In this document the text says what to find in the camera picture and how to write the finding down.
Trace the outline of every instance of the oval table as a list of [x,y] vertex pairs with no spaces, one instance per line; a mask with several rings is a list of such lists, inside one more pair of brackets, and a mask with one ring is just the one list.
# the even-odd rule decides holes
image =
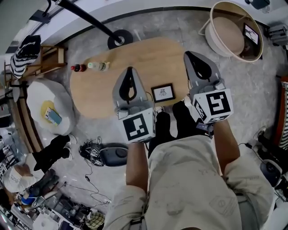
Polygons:
[[72,72],[70,88],[77,109],[89,118],[105,118],[114,113],[112,90],[120,74],[129,66],[134,67],[146,92],[151,87],[172,83],[175,99],[156,103],[155,106],[172,105],[189,92],[184,65],[184,48],[168,38],[152,38],[134,42],[97,56],[89,62],[110,62],[108,71]]

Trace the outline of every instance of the picture frame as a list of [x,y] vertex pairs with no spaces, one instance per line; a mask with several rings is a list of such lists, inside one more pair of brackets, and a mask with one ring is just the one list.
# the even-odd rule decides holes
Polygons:
[[249,25],[244,23],[243,26],[243,35],[248,38],[250,41],[254,43],[254,45],[259,44],[259,34],[256,33],[255,30],[253,30]]
[[163,84],[151,88],[152,97],[155,103],[175,99],[173,84]]

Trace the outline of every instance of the white marker cube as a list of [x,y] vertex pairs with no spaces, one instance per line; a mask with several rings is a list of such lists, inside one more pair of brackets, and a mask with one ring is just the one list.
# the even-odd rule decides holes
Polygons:
[[142,142],[155,137],[155,110],[146,109],[118,121],[125,143]]
[[228,88],[195,94],[192,105],[205,124],[225,120],[234,112]]

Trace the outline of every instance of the clear plastic bottle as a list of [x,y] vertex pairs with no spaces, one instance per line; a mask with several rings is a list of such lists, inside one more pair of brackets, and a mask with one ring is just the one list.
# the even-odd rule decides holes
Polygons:
[[109,69],[109,62],[89,62],[87,67],[95,71],[107,71]]

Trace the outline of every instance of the floor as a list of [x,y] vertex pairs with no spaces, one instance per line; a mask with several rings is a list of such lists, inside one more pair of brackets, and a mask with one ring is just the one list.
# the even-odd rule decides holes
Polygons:
[[[222,78],[227,88],[231,89],[234,114],[229,118],[229,123],[238,143],[248,142],[254,133],[263,125],[271,126],[274,123],[277,99],[276,74],[283,69],[287,62],[286,55],[281,47],[275,47],[264,38],[263,60],[249,64],[225,58],[216,54],[206,43],[205,37],[198,35],[198,30],[209,18],[208,12],[202,11],[163,11],[156,13],[140,14],[107,24],[115,31],[126,29],[133,33],[134,40],[141,40],[165,36],[181,43],[186,50],[199,52],[214,61],[219,67]],[[69,48],[66,52],[68,66],[50,73],[46,77],[60,82],[70,93],[70,66],[81,63],[85,59],[106,51],[107,36],[98,29],[92,29],[71,40],[65,45]],[[76,127],[73,134],[78,139],[78,144],[72,146],[73,161],[59,160],[54,164],[54,169],[60,176],[60,181],[68,184],[95,191],[96,189],[86,181],[85,174],[91,170],[83,158],[78,154],[79,144],[87,139],[96,139],[101,136],[103,142],[121,142],[122,137],[115,125],[116,116],[107,119],[88,119],[75,109]],[[48,145],[52,136],[38,127],[39,135]],[[176,124],[172,121],[172,134],[176,134]],[[242,154],[255,155],[245,146],[240,147]],[[98,168],[92,167],[91,182],[99,189],[101,194],[110,199],[115,189],[125,183],[125,167]],[[79,203],[87,206],[98,204],[90,197],[91,192],[75,187],[62,187],[61,191]],[[101,195],[94,195],[96,199],[106,202],[108,199]],[[105,206],[96,206],[103,211]]]

